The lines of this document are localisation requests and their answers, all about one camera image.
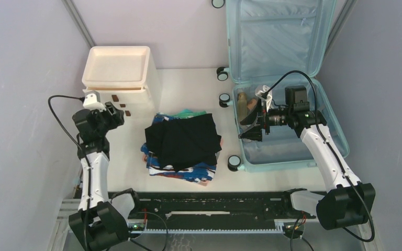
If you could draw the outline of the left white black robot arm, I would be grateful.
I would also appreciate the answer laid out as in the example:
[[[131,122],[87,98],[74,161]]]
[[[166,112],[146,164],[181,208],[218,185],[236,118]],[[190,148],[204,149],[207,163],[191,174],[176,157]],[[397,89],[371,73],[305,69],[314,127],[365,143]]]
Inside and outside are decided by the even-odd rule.
[[[77,155],[83,169],[83,192],[77,212],[69,216],[69,226],[85,250],[106,250],[129,238],[126,218],[136,218],[143,210],[142,203],[131,196],[122,205],[123,213],[109,200],[106,135],[124,124],[124,113],[106,102],[103,109],[85,108],[72,119],[81,140]]]

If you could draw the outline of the green white patterned garment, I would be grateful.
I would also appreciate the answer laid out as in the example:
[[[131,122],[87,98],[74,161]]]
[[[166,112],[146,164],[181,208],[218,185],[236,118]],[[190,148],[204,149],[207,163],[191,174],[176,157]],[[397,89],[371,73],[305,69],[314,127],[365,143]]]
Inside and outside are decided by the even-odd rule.
[[[203,111],[192,111],[189,109],[184,109],[182,111],[180,111],[177,114],[172,115],[172,117],[178,118],[178,119],[188,119],[188,118],[192,118],[192,117],[197,117],[197,116],[201,116],[201,115],[205,115],[207,112],[205,110]]]

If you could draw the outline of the blue white striped garment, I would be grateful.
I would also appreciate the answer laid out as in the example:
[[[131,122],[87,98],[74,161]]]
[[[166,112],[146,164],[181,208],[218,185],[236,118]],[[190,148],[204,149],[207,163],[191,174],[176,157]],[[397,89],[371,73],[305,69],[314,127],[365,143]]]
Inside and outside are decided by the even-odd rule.
[[[172,115],[167,115],[164,113],[157,113],[153,117],[152,124],[161,123],[163,121],[170,121],[174,119],[178,118],[172,117]],[[176,171],[172,165],[167,165],[162,168],[160,167],[157,156],[148,150],[146,144],[143,144],[141,146],[140,151],[143,153],[142,159],[146,164],[146,168],[148,169],[150,176],[176,178],[198,184],[198,182],[196,181],[196,178],[199,175],[198,164],[187,167],[180,171]]]

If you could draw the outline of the white three-drawer storage cabinet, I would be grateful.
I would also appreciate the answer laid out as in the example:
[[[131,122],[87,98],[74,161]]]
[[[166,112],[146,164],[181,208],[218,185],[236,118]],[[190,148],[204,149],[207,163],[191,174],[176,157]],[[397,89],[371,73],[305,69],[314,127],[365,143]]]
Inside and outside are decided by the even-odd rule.
[[[153,118],[162,84],[148,46],[95,46],[82,76],[84,92],[96,91],[132,118]]]

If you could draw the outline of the black garment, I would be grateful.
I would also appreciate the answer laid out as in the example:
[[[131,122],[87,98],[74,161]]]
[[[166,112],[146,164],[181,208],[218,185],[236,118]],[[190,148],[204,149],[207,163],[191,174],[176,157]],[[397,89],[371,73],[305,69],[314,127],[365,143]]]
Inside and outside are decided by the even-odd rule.
[[[210,113],[152,124],[144,132],[147,148],[160,167],[172,165],[176,171],[200,163],[220,136]]]

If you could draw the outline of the light blue ribbed suitcase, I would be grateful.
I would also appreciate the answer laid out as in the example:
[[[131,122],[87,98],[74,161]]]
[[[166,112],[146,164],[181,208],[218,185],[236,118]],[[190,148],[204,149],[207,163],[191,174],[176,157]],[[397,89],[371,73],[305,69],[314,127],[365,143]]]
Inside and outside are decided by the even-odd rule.
[[[256,98],[262,85],[272,92],[271,107],[285,107],[285,88],[303,85],[311,109],[322,113],[334,148],[350,150],[341,126],[316,75],[320,71],[335,1],[212,1],[226,9],[228,66],[216,70],[220,81],[231,79],[231,94],[220,95],[222,107],[238,110],[238,96]],[[240,155],[228,158],[232,171],[266,172],[314,167],[306,145],[288,126],[274,126],[261,141],[239,139]]]

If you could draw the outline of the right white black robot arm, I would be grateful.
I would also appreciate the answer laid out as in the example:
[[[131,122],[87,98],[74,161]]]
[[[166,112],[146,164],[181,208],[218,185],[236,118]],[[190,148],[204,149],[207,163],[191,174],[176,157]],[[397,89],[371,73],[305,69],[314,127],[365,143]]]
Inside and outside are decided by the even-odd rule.
[[[272,126],[289,126],[317,163],[327,191],[325,195],[306,189],[287,191],[281,204],[284,215],[294,218],[306,212],[316,216],[326,230],[372,223],[375,189],[362,183],[338,152],[323,114],[310,107],[306,87],[285,88],[284,108],[271,108],[271,92],[266,85],[257,87],[256,106],[240,121],[247,128],[239,138],[261,141],[262,133],[269,133]]]

